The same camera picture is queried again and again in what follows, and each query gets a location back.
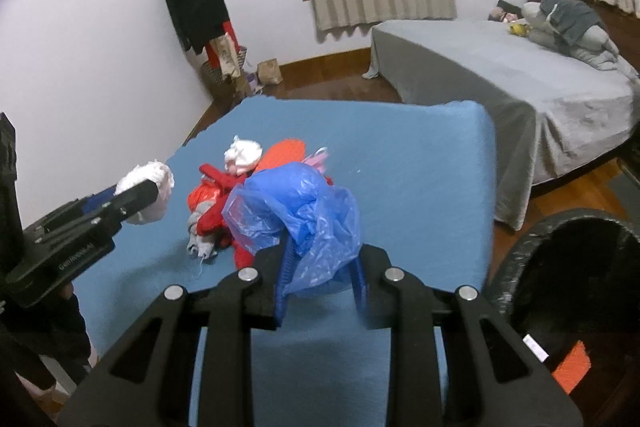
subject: person's hand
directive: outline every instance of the person's hand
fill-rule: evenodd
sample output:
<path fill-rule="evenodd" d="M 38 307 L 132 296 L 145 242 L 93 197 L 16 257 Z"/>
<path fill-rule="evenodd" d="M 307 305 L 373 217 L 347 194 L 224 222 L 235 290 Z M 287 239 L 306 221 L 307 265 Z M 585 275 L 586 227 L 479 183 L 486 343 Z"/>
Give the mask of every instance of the person's hand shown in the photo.
<path fill-rule="evenodd" d="M 69 283 L 66 286 L 63 286 L 62 288 L 60 288 L 58 295 L 65 299 L 65 301 L 68 301 L 71 297 L 74 296 L 74 285 L 72 283 Z"/>

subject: headboard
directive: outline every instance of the headboard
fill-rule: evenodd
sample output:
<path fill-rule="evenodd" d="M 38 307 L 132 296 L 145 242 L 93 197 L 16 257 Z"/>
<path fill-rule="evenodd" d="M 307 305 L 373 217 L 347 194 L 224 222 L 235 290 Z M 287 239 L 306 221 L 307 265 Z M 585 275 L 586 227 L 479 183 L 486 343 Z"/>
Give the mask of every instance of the headboard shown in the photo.
<path fill-rule="evenodd" d="M 620 48 L 620 54 L 640 71 L 640 19 L 620 8 L 597 0 L 581 0 L 593 7 L 607 25 L 609 35 Z"/>

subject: blue table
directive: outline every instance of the blue table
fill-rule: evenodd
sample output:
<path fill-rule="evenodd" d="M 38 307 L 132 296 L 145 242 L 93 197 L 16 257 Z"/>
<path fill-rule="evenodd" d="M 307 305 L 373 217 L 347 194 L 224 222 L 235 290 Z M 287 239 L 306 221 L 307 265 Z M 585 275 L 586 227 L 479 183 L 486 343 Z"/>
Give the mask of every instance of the blue table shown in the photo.
<path fill-rule="evenodd" d="M 492 249 L 495 140 L 480 105 L 260 96 L 178 150 L 168 161 L 175 188 L 166 217 L 143 227 L 125 225 L 116 250 L 77 279 L 98 351 L 107 350 L 166 286 L 196 291 L 234 270 L 228 251 L 198 276 L 199 263 L 186 253 L 186 197 L 199 183 L 198 166 L 221 168 L 236 134 L 264 148 L 287 137 L 304 140 L 308 152 L 327 146 L 328 175 L 358 200 L 365 243 L 384 248 L 393 264 L 433 287 L 453 291 L 484 282 Z M 281 330 L 252 335 L 258 427 L 384 425 L 390 336 L 362 328 L 351 292 L 292 298 Z M 444 381 L 442 350 L 439 360 Z"/>

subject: mattress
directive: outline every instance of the mattress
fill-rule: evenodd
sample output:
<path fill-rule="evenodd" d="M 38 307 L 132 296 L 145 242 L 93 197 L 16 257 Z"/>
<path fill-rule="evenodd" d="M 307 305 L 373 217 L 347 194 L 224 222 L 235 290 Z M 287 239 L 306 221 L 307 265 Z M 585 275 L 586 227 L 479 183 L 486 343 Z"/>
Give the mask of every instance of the mattress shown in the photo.
<path fill-rule="evenodd" d="M 533 185 L 622 144 L 638 121 L 638 87 L 617 71 L 510 35 L 490 21 L 388 21 L 373 28 L 371 68 L 405 103 L 474 100 L 497 136 L 495 217 L 515 230 Z"/>
<path fill-rule="evenodd" d="M 236 134 L 264 147 L 288 137 L 304 140 L 311 152 L 327 146 L 327 174 L 355 195 L 366 243 L 384 248 L 393 264 L 433 287 L 482 286 L 492 251 L 495 142 L 480 105 L 260 96 L 178 150 L 168 161 L 175 187 L 164 219 L 141 227 L 125 224 L 115 237 L 116 249 L 74 282 L 99 352 L 168 285 L 196 291 L 234 271 L 230 250 L 202 267 L 187 256 L 186 198 L 200 182 L 198 166 L 222 168 Z M 389 350 L 388 330 L 362 328 L 352 292 L 292 298 L 280 330 L 252 332 L 255 424 L 384 425 Z M 442 350 L 439 362 L 444 381 Z M 195 405 L 190 425 L 196 425 L 193 411 Z"/>

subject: black trash can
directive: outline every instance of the black trash can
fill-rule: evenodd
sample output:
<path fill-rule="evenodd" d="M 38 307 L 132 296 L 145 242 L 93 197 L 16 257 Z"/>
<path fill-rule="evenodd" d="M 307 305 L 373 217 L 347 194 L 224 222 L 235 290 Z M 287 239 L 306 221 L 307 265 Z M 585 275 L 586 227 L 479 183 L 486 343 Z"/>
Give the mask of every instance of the black trash can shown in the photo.
<path fill-rule="evenodd" d="M 586 426 L 640 426 L 640 239 L 625 221 L 578 208 L 523 235 L 485 297 L 554 371 L 578 341 L 591 368 L 570 396 Z"/>

